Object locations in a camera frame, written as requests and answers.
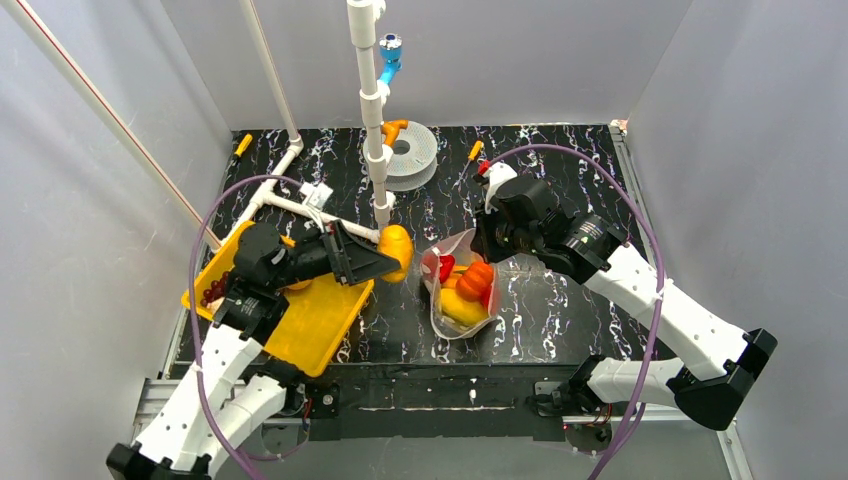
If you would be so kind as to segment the toy orange fruit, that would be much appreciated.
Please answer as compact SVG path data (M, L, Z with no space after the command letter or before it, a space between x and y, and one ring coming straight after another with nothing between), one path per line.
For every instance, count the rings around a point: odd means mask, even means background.
M400 267L382 276L388 283L400 283L408 274L414 256L414 244L410 234L401 225L389 225L380 234L378 251L396 259Z

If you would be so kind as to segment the yellow toy bell pepper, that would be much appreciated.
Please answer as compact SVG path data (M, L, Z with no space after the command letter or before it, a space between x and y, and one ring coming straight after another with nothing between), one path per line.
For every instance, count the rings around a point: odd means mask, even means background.
M455 266L451 273L446 277L445 281L441 284L443 288L455 289L458 280L464 275L467 270L466 266Z

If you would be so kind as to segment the orange toy pumpkin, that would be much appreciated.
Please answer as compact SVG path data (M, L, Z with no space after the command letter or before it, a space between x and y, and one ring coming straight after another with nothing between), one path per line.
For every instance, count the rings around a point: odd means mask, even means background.
M475 261L456 284L457 294L466 301L485 303L491 293L495 270L485 262Z

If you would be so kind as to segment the clear polka dot zip bag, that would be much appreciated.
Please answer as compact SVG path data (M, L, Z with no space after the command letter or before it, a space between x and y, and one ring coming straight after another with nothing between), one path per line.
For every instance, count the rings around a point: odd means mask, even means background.
M498 311L498 271L471 248L475 231L447 237L420 260L422 282L430 294L430 321L445 340L474 336L492 323Z

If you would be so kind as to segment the yellow toy mango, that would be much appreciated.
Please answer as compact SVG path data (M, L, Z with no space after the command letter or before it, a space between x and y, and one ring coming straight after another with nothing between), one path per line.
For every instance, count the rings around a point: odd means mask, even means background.
M440 292L441 312L463 328L472 328L489 318L488 310L479 301L463 299L456 289Z

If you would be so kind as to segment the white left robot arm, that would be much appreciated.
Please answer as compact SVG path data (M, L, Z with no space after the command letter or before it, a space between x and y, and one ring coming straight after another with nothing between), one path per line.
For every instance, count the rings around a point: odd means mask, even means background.
M332 221L298 240L248 223L205 268L218 274L217 307L187 304L210 328L191 370L162 409L106 465L116 479L211 479L288 390L322 375L377 279L403 280L414 255L407 230L375 243Z

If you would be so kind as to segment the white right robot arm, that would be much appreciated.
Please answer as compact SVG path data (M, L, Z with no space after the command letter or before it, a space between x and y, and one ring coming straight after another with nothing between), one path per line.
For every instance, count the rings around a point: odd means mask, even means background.
M489 263L534 256L644 326L659 306L657 336L676 356L646 361L641 401L673 406L711 430L728 428L777 348L770 332L725 322L671 281L658 287L658 270L621 230L595 214L569 215L545 181L504 165L474 180L485 192L475 211L475 253Z

